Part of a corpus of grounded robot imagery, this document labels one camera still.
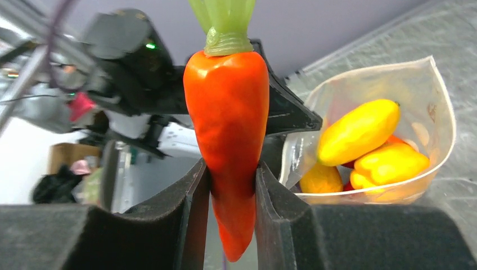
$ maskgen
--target gray wall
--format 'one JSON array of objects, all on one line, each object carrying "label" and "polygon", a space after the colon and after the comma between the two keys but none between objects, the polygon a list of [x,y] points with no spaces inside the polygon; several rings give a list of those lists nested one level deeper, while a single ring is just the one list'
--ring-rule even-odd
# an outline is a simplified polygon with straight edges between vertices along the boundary
[{"label": "gray wall", "polygon": [[[30,1],[45,11],[59,2]],[[427,1],[257,0],[249,36],[263,41],[278,75],[289,75]],[[124,7],[152,18],[176,63],[204,45],[205,35],[187,0],[77,0],[68,24],[84,29],[95,12]]]}]

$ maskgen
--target clear plastic bag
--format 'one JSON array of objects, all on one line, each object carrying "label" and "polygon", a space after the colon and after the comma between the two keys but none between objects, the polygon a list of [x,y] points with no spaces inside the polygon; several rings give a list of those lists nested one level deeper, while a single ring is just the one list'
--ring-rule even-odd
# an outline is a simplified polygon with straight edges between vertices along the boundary
[{"label": "clear plastic bag", "polygon": [[401,119],[394,135],[427,155],[431,166],[419,176],[396,184],[297,196],[311,204],[411,203],[419,198],[449,157],[456,137],[452,104],[432,56],[352,70],[320,84],[304,104],[323,117],[322,129],[287,136],[280,182],[288,189],[297,184],[316,162],[321,132],[357,106],[378,98],[399,102]]}]

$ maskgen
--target black cloth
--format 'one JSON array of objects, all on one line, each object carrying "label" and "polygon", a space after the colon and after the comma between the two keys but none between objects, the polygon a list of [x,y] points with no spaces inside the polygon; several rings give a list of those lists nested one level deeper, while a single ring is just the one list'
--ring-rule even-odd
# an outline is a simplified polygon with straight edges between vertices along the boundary
[{"label": "black cloth", "polygon": [[61,166],[58,173],[45,175],[33,190],[31,199],[35,204],[76,203],[71,193],[83,175],[76,175],[67,165]]}]

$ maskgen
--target pink cloth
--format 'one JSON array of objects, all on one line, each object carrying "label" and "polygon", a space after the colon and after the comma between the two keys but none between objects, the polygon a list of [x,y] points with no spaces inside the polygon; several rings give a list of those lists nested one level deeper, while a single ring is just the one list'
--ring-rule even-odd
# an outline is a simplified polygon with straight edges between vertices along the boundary
[{"label": "pink cloth", "polygon": [[85,174],[91,174],[88,162],[86,160],[78,160],[71,166],[70,170],[77,176],[83,176]]}]

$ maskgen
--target red toy vegetable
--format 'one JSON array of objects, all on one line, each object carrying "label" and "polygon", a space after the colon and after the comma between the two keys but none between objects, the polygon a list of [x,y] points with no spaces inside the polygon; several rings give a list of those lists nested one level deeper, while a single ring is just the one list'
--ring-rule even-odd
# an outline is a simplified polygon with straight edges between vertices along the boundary
[{"label": "red toy vegetable", "polygon": [[255,171],[269,106],[268,70],[247,28],[255,0],[189,0],[207,33],[184,71],[186,104],[212,176],[212,204],[229,261],[240,259],[255,227]]}]

